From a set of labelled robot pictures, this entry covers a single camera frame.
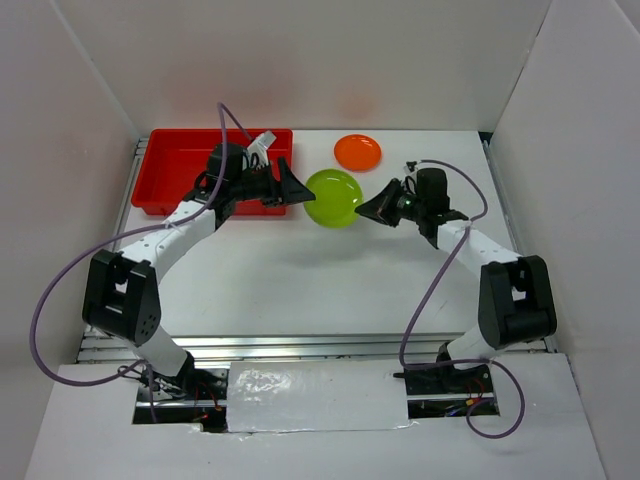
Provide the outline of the green plate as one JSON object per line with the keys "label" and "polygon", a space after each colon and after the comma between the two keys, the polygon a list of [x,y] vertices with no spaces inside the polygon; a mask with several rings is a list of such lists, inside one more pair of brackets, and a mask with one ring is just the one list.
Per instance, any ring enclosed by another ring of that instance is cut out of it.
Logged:
{"label": "green plate", "polygon": [[363,203],[364,195],[350,174],[338,169],[319,170],[308,178],[306,187],[315,199],[305,202],[304,210],[316,224],[342,229],[356,221],[355,209]]}

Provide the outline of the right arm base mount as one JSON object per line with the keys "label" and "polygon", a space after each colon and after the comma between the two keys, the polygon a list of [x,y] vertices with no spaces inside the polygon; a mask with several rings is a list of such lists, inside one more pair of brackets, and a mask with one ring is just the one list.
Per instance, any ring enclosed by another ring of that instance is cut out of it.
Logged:
{"label": "right arm base mount", "polygon": [[473,365],[469,369],[441,366],[432,369],[395,372],[407,394],[411,420],[445,417],[497,415],[494,388],[489,367]]}

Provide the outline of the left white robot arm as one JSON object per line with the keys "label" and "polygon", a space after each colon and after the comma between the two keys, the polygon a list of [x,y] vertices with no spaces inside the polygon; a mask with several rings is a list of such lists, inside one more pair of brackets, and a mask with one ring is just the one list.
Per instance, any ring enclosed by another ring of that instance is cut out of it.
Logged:
{"label": "left white robot arm", "polygon": [[101,249],[91,258],[83,320],[123,341],[172,397],[189,397],[214,378],[196,368],[193,355],[161,327],[161,280],[191,248],[219,230],[238,203],[257,200],[274,208],[314,198],[285,158],[270,164],[266,147],[258,142],[217,145],[192,189],[158,228],[117,252]]}

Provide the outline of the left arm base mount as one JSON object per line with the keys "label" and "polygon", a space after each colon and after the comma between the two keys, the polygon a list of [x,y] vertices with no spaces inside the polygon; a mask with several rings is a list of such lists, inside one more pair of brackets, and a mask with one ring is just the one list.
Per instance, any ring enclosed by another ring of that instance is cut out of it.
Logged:
{"label": "left arm base mount", "polygon": [[156,374],[150,385],[146,368],[133,370],[124,376],[138,384],[132,424],[190,425],[205,433],[226,433],[228,374],[228,369],[205,370],[185,391]]}

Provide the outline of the orange plate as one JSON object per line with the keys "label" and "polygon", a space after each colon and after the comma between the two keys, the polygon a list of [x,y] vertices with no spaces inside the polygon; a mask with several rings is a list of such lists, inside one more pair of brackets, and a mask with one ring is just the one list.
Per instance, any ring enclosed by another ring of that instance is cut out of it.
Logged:
{"label": "orange plate", "polygon": [[340,138],[334,145],[333,153],[340,166],[354,172],[370,171],[382,159],[379,144],[363,134],[350,134]]}

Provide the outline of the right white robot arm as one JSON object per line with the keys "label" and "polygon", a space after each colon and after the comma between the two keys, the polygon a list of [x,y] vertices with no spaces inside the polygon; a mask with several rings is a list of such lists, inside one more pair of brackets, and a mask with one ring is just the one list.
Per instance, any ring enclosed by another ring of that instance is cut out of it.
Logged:
{"label": "right white robot arm", "polygon": [[450,392],[470,379],[470,369],[490,362],[506,348],[539,341],[557,330],[557,316],[548,267],[538,255],[523,256],[479,231],[475,224],[483,209],[467,216],[454,209],[448,194],[450,164],[438,160],[409,162],[403,180],[392,179],[384,189],[356,208],[356,213],[395,228],[414,223],[419,234],[447,258],[427,288],[405,329],[399,360],[405,369],[409,337],[445,273],[459,262],[479,282],[476,323],[445,344],[438,355],[435,378]]}

